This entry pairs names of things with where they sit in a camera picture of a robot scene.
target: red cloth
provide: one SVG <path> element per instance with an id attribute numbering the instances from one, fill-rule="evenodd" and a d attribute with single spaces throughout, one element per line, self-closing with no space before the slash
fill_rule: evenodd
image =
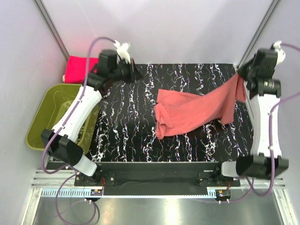
<path id="1" fill-rule="evenodd" d="M 231 123 L 236 100 L 246 101 L 244 81 L 238 74 L 204 96 L 159 89 L 154 106 L 156 136 L 185 134 L 217 118 L 222 124 Z"/>
<path id="2" fill-rule="evenodd" d="M 98 63 L 98 58 L 90 58 L 89 71 L 95 63 Z M 86 58 L 71 55 L 67 61 L 65 83 L 82 83 L 85 75 L 85 67 Z"/>

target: bright red folded cloth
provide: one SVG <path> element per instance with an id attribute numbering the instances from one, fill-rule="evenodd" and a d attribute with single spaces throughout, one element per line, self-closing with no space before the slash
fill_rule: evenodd
<path id="1" fill-rule="evenodd" d="M 246 101 L 244 81 L 238 74 L 204 96 L 159 89 L 154 106 L 156 136 L 185 134 L 217 118 L 222 124 L 231 123 L 236 100 Z"/>
<path id="2" fill-rule="evenodd" d="M 89 71 L 98 58 L 90 58 Z M 67 69 L 65 73 L 65 83 L 82 83 L 85 75 L 86 58 L 71 55 L 67 61 Z"/>

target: folded red towel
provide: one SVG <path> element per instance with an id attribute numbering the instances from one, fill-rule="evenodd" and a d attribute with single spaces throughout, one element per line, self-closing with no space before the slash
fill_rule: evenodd
<path id="1" fill-rule="evenodd" d="M 90 58 L 89 71 L 98 58 Z M 86 58 L 71 55 L 67 61 L 67 69 L 65 73 L 65 83 L 82 83 L 85 75 Z"/>
<path id="2" fill-rule="evenodd" d="M 204 96 L 159 89 L 154 106 L 156 136 L 185 134 L 217 118 L 222 124 L 231 123 L 236 100 L 246 101 L 244 81 L 238 74 Z"/>

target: white plastic clip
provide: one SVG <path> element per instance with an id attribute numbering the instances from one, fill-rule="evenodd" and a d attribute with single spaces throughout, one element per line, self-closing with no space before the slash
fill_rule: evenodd
<path id="1" fill-rule="evenodd" d="M 277 41 L 273 44 L 273 48 L 278 54 L 276 65 L 282 63 L 285 60 L 285 52 L 281 49 L 280 45 L 281 45 L 281 41 Z"/>
<path id="2" fill-rule="evenodd" d="M 131 63 L 130 61 L 130 55 L 128 53 L 128 49 L 130 44 L 123 43 L 120 44 L 119 41 L 115 41 L 115 44 L 113 44 L 117 48 L 117 53 L 121 57 L 121 59 L 125 60 L 127 63 Z"/>

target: vertical metal post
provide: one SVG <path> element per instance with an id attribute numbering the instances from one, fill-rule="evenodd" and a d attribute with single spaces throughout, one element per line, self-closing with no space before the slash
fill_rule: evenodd
<path id="1" fill-rule="evenodd" d="M 43 1 L 42 0 L 33 0 L 33 2 L 36 4 L 45 23 L 47 24 L 47 27 L 49 28 L 50 32 L 53 35 L 55 42 L 57 43 L 58 47 L 60 48 L 61 53 L 63 54 L 63 56 L 65 57 L 65 59 L 67 61 L 69 59 L 70 55 L 69 55 L 64 43 L 62 42 L 62 40 L 60 38 L 60 36 L 54 26 L 54 23 L 53 23 L 51 17 L 49 16 L 47 9 L 45 8 L 45 6 L 43 4 Z"/>
<path id="2" fill-rule="evenodd" d="M 264 15 L 261 23 L 259 24 L 255 34 L 253 35 L 245 53 L 243 54 L 242 59 L 240 60 L 240 62 L 238 64 L 238 67 L 247 61 L 249 54 L 252 52 L 257 40 L 259 39 L 260 35 L 262 34 L 264 28 L 268 24 L 271 16 L 274 14 L 274 12 L 275 12 L 276 8 L 278 7 L 278 5 L 280 4 L 280 2 L 281 2 L 281 0 L 273 0 L 271 2 L 266 14 Z"/>

